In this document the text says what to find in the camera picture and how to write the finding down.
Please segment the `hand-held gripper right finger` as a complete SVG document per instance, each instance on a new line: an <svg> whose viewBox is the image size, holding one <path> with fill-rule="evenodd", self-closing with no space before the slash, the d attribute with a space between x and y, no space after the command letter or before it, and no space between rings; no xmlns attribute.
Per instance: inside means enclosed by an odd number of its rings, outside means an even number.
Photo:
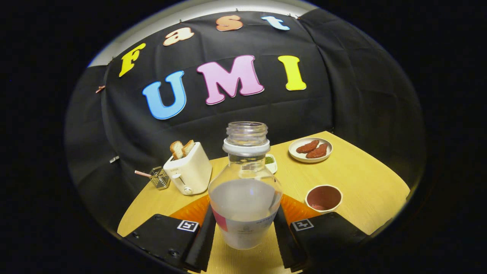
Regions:
<svg viewBox="0 0 487 274"><path fill-rule="evenodd" d="M338 272L370 239L338 213L321 215L285 194L274 227L283 265L292 272Z"/></svg>

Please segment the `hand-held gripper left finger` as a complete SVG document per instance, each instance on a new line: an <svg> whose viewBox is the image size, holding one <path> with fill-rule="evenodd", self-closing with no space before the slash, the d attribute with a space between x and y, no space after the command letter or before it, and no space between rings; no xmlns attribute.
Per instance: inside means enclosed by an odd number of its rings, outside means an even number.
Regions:
<svg viewBox="0 0 487 274"><path fill-rule="evenodd" d="M174 268L206 272L215 226L209 195L205 195L170 216L154 214L125 239Z"/></svg>

